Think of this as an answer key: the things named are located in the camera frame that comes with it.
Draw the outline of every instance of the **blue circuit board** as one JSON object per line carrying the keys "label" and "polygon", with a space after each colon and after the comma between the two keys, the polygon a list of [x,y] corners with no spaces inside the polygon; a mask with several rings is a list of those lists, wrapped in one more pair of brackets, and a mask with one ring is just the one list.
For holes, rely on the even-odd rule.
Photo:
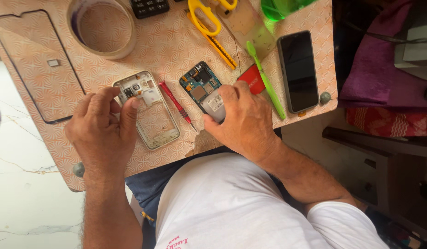
{"label": "blue circuit board", "polygon": [[180,85],[199,105],[209,94],[221,86],[221,82],[206,62],[200,62],[180,78]]}

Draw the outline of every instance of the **green bottle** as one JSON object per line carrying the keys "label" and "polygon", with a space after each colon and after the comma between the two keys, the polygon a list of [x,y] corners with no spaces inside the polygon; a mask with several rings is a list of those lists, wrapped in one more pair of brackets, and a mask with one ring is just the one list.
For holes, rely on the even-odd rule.
{"label": "green bottle", "polygon": [[268,19],[279,21],[316,0],[261,0],[261,9]]}

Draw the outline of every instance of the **yellow scissors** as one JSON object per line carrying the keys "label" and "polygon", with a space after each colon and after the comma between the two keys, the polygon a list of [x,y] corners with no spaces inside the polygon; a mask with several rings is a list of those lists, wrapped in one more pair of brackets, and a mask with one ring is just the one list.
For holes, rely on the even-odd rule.
{"label": "yellow scissors", "polygon": [[[221,5],[224,6],[224,8],[226,8],[227,10],[233,10],[233,9],[235,9],[235,7],[237,6],[237,3],[238,3],[238,0],[233,0],[232,4],[229,4],[227,2],[227,0],[217,0],[217,1],[220,2]],[[211,22],[216,26],[216,31],[210,32],[207,28],[202,27],[198,22],[195,21],[194,22],[195,26],[203,34],[206,34],[208,36],[216,36],[216,35],[218,35],[218,33],[220,33],[220,31],[221,31],[221,23],[215,17],[215,15],[212,13],[210,7],[204,6],[204,4],[202,4],[200,2],[200,0],[188,0],[187,3],[189,5],[189,11],[190,11],[190,14],[192,15],[192,19],[193,20],[197,20],[197,18],[195,16],[195,10],[196,9],[201,9],[203,11],[203,13],[209,18],[209,20],[211,20]]]}

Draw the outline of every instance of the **purple cloth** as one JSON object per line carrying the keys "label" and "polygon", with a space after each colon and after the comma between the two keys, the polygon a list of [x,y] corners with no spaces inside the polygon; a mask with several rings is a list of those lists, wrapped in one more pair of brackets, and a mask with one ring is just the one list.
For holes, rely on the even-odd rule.
{"label": "purple cloth", "polygon": [[[382,11],[368,31],[394,36],[409,13],[412,0],[397,0]],[[383,107],[401,113],[427,113],[427,81],[397,69],[395,46],[365,35],[356,51],[338,107]]]}

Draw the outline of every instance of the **screwdriver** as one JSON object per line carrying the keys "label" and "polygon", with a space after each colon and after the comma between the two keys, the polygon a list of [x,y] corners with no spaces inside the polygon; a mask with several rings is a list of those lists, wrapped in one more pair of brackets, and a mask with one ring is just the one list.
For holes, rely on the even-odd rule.
{"label": "screwdriver", "polygon": [[169,96],[169,98],[171,98],[172,102],[177,107],[177,109],[180,112],[181,116],[183,116],[184,119],[194,128],[194,130],[196,132],[198,132],[197,129],[195,128],[195,126],[192,124],[192,120],[190,120],[190,117],[188,116],[187,112],[180,105],[180,103],[178,103],[177,99],[175,99],[174,95],[172,94],[172,92],[167,87],[166,82],[162,81],[162,82],[160,82],[158,84],[161,86],[161,88],[163,88],[164,92]]}

